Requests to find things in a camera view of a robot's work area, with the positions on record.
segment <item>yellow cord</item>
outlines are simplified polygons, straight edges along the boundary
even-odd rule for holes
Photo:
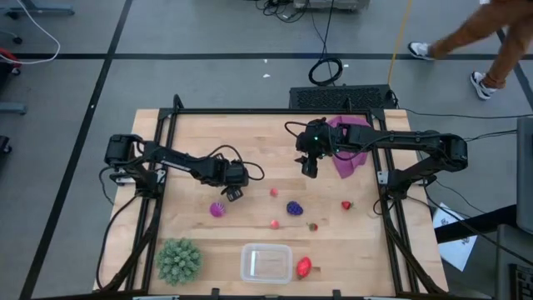
[[[394,62],[396,60],[396,53],[398,52],[398,48],[401,45],[401,41],[403,40],[403,32],[406,29],[407,19],[409,18],[409,14],[411,13],[411,4],[412,4],[412,0],[409,0],[409,2],[407,3],[406,14],[403,16],[403,21],[401,21],[400,33],[398,34],[398,37],[396,38],[396,45],[394,46],[394,53],[392,54],[391,66],[389,67],[389,76],[387,77],[387,80],[386,80],[386,83],[389,86],[391,85],[392,68],[394,67]]]

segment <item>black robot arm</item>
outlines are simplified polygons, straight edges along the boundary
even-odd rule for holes
[[[135,147],[142,155],[135,156]],[[202,184],[211,187],[225,187],[222,193],[230,201],[242,196],[242,187],[248,185],[248,171],[241,161],[229,161],[221,154],[206,157],[192,157],[186,153],[162,147],[152,141],[143,141],[134,134],[116,134],[109,139],[104,162],[110,167],[122,169],[136,184],[136,193],[154,198],[160,192],[159,176],[143,167],[143,163],[160,163],[170,168],[190,173]]]
[[[378,173],[380,185],[395,199],[405,199],[412,183],[425,179],[429,184],[435,181],[435,173],[439,171],[457,172],[468,165],[466,142],[454,134],[436,131],[377,131],[344,123],[332,127],[322,118],[310,121],[305,132],[296,138],[296,150],[307,154],[297,159],[302,165],[301,172],[311,178],[316,178],[318,173],[317,159],[338,152],[354,153],[355,157],[375,148],[419,150],[429,154],[428,158],[405,170]]]

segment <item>black floor line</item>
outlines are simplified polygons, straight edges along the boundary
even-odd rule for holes
[[[35,256],[33,257],[32,265],[26,276],[24,286],[22,287],[22,291],[20,294],[21,300],[31,299],[33,295],[33,290],[35,289],[35,286],[37,284],[39,273],[41,272],[44,259],[47,255],[48,248],[50,247],[50,242],[52,241],[53,233],[56,230],[57,222],[59,220],[59,216],[61,215],[63,204],[65,203],[65,200],[67,198],[68,189],[70,188],[74,172],[76,171],[77,162],[80,158],[80,155],[82,154],[82,149],[83,145],[85,144],[85,140],[87,139],[87,134],[89,131],[89,127],[91,126],[92,117],[94,116],[94,112],[98,105],[98,100],[102,93],[104,83],[106,82],[109,68],[111,67],[112,56],[117,50],[118,41],[122,35],[122,30],[124,29],[124,24],[126,23],[127,15],[131,6],[132,0],[126,0],[126,2],[124,3],[124,7],[122,8],[120,18],[118,19],[118,24],[115,28],[115,33],[113,34],[111,44],[109,45],[109,49],[107,50],[105,61],[102,65],[102,70],[100,71],[100,75],[98,76],[94,91],[92,92],[91,100],[87,105],[87,111],[85,112],[85,117],[83,117],[80,131],[77,134],[76,143],[74,144],[72,154],[68,159],[67,169],[63,174],[61,185],[59,186],[56,199],[52,206],[52,211],[48,216],[46,227],[44,228],[44,232],[41,236],[41,241],[39,242],[37,251],[35,252]]]
[[[503,43],[503,41],[506,39],[506,34],[501,29],[496,33],[498,34],[500,42]],[[527,76],[524,74],[524,70],[522,70],[522,66],[519,63],[517,63],[515,66],[515,75],[522,88],[522,91],[526,95],[527,102],[530,104],[531,109],[533,109],[533,91],[531,90],[530,81],[527,79]]]
[[[45,59],[52,55],[47,53],[15,53],[19,59]],[[318,59],[321,53],[299,52],[299,53],[116,53],[112,59],[131,60],[224,60],[224,59]],[[340,59],[362,59],[362,60],[390,60],[391,53],[328,53],[330,58]],[[107,54],[103,53],[65,53],[59,54],[56,59],[106,59]],[[443,60],[448,61],[477,61],[494,60],[496,54],[451,54]],[[398,60],[414,60],[410,54],[396,55]],[[522,60],[533,60],[532,54],[525,55]]]

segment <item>floor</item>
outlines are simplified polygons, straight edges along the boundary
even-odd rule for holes
[[[315,53],[311,55],[315,57],[321,51],[309,14],[285,24],[264,17],[253,1],[56,2],[73,3],[76,14],[41,16],[37,21],[61,42],[62,55],[55,62],[25,66],[1,94],[3,101],[26,103],[29,109],[23,117],[0,118],[0,134],[11,137],[14,148],[0,177],[0,238],[4,241],[0,245],[0,295],[7,300],[20,295],[56,199],[65,202],[32,296],[91,291],[111,211],[97,172],[104,166],[109,136],[128,133],[137,109],[168,107],[174,93],[188,108],[286,108],[291,87],[311,85],[307,72],[316,59],[303,53]],[[357,14],[334,12],[328,50],[350,58],[342,60],[348,67],[338,83],[386,83],[390,55],[380,54],[393,52],[406,5],[407,0],[372,0],[367,10]],[[414,0],[404,45],[449,33],[478,5],[479,0]],[[125,22],[119,22],[121,15]],[[315,12],[315,17],[324,31],[327,11]],[[17,21],[2,17],[0,28],[24,38],[23,45],[15,46],[10,38],[0,37],[0,45],[21,53],[21,58],[38,58],[55,50],[53,42],[26,17]],[[471,88],[469,74],[486,70],[500,44],[493,35],[441,62],[400,55],[391,81],[400,105],[425,113],[531,113],[533,99],[528,102],[524,92],[531,88],[520,72],[518,77],[512,73],[507,88],[489,102],[477,100]],[[404,45],[400,54],[406,54]],[[533,76],[533,62],[522,61],[521,69]],[[319,72],[326,76],[325,70]],[[410,114],[410,121],[416,130],[463,137],[516,128],[514,119]],[[515,136],[472,142],[469,167],[439,174],[441,183],[484,211],[514,203],[515,142]],[[442,187],[434,185],[430,193],[457,211],[479,213]],[[493,293],[494,270],[486,262],[493,261],[494,248],[478,241],[463,273],[446,266],[454,292]]]

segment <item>magenta towel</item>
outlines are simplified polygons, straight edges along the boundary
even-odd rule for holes
[[[370,125],[363,119],[357,118],[357,117],[348,117],[348,116],[338,116],[335,117],[327,122],[334,128],[337,126],[338,123],[345,123],[345,124],[357,124],[357,125],[363,125],[368,126]],[[350,158],[353,156],[353,153],[349,152],[339,152],[337,154],[341,158]],[[349,161],[343,161],[340,160],[337,157],[333,157],[333,163],[335,163],[335,168],[339,172],[339,175],[341,175],[341,178],[347,178],[350,175],[352,175],[355,171],[357,166],[361,166],[365,164],[366,162],[366,152],[363,152],[361,154],[358,154],[353,159]]]

